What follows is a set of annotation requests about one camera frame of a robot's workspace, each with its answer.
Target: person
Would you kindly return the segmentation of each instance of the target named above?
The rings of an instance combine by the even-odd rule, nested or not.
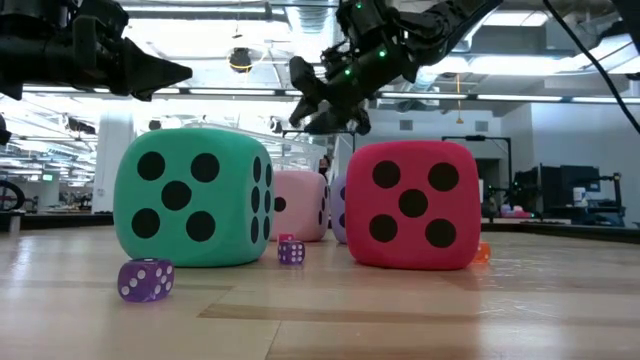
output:
[[[325,155],[322,159],[320,159],[320,166],[318,168],[318,172],[320,173],[320,175],[324,176],[324,179],[329,181],[327,179],[327,173],[329,172],[329,168],[331,167],[331,159],[329,159],[329,156]]]

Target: die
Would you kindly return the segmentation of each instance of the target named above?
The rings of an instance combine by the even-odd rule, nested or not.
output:
[[[131,258],[178,267],[258,259],[273,224],[273,170],[257,140],[217,129],[156,130],[127,149],[114,223]]]
[[[331,182],[331,230],[341,244],[347,243],[347,231],[345,230],[345,194],[347,178],[338,176]]]
[[[478,252],[476,256],[473,258],[474,264],[488,264],[489,259],[491,258],[491,247],[489,243],[480,241],[478,244]]]
[[[275,172],[276,234],[292,234],[298,241],[319,241],[329,225],[329,188],[324,176],[311,171]]]
[[[455,270],[480,239],[478,172],[464,147],[440,141],[365,146],[347,170],[347,245],[365,265]]]
[[[278,243],[278,259],[281,264],[300,265],[304,261],[305,250],[302,241],[283,241]]]
[[[175,272],[164,259],[131,260],[120,268],[118,293],[129,302],[162,300],[173,288]]]
[[[294,239],[295,239],[295,237],[293,236],[293,234],[279,234],[278,235],[278,242],[293,241]]]

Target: teal foam die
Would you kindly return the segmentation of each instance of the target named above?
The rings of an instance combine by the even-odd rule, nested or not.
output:
[[[182,267],[254,261],[273,227],[271,159],[257,140],[224,130],[149,132],[120,163],[113,215],[134,259]]]

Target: pillar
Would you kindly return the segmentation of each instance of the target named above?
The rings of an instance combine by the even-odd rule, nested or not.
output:
[[[49,210],[50,206],[60,202],[60,173],[45,171],[38,189],[38,212]]]
[[[100,117],[92,213],[113,212],[113,192],[120,160],[135,140],[133,113],[109,111]]]
[[[353,155],[353,138],[348,134],[338,134],[336,136],[336,144],[333,148],[333,163],[329,179],[333,180],[338,176],[347,174],[347,167]]]

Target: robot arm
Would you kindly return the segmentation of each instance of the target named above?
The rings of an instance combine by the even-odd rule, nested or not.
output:
[[[150,101],[191,78],[191,69],[123,39],[128,22],[114,0],[0,1],[0,92],[20,100],[24,83],[41,83]]]
[[[338,44],[322,53],[327,82],[315,77],[313,67],[301,57],[289,62],[291,82],[303,93],[289,122],[300,121],[318,111],[318,104],[331,106],[309,124],[314,132],[344,128],[358,123],[358,131],[371,129],[360,104],[398,76],[415,82],[418,69],[446,57],[464,35],[502,0],[453,0],[438,3],[422,13],[399,12],[384,0],[347,0],[336,13],[349,49]]]

